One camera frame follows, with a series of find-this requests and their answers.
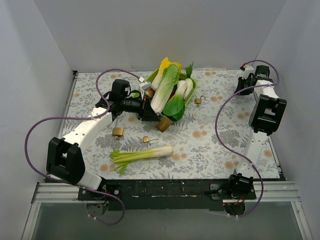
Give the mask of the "large brass padlock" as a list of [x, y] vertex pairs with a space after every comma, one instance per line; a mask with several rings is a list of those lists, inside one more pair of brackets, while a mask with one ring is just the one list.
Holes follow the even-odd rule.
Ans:
[[160, 121], [155, 124], [155, 127], [161, 133], [164, 133], [172, 125], [173, 122], [162, 113], [157, 112], [156, 114], [160, 118]]
[[112, 130], [111, 135], [115, 138], [115, 139], [122, 139], [124, 136], [124, 128], [123, 127], [118, 127], [118, 121], [119, 118], [117, 117], [114, 121], [114, 128]]

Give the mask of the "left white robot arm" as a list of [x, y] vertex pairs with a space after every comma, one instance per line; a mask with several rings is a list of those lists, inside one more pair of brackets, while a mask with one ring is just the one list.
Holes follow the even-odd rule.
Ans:
[[135, 113], [146, 122], [159, 121], [159, 115], [151, 107], [151, 99], [145, 94], [152, 88], [144, 82], [139, 90], [132, 90], [127, 80], [116, 79], [111, 91], [107, 92], [95, 105], [88, 119], [62, 138], [54, 137], [48, 144], [46, 171], [48, 174], [72, 185], [89, 188], [95, 200], [106, 196], [102, 177], [86, 169], [83, 152], [105, 127], [123, 112]]

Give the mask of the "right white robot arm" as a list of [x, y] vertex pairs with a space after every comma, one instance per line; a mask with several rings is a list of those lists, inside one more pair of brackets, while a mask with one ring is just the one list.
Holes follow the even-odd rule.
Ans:
[[243, 153], [245, 158], [230, 175], [226, 186], [226, 193], [232, 199], [245, 197], [253, 191], [254, 177], [257, 174], [254, 166], [263, 145], [270, 135], [278, 130], [287, 106], [287, 101], [275, 92], [268, 66], [252, 67], [244, 64], [240, 69], [243, 70], [243, 75], [238, 78], [235, 93], [239, 96], [254, 94], [256, 104], [248, 121], [250, 131]]

